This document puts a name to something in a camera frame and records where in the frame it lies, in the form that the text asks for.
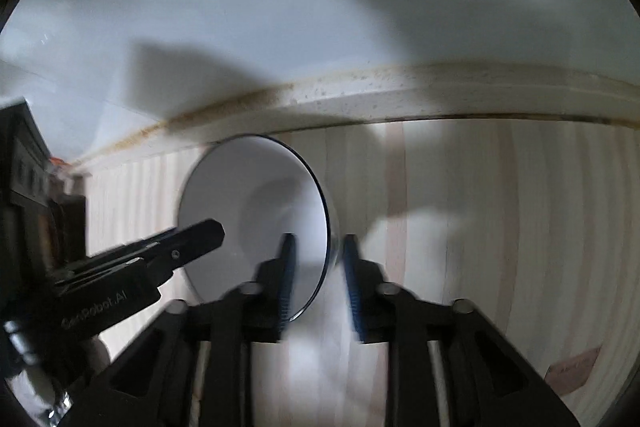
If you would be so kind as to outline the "gloved left hand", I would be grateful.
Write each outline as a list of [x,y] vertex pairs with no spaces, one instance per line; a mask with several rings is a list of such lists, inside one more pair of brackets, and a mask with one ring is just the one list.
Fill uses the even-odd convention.
[[93,337],[53,361],[26,366],[6,382],[17,404],[36,426],[50,426],[77,401],[93,378],[110,365],[105,343]]

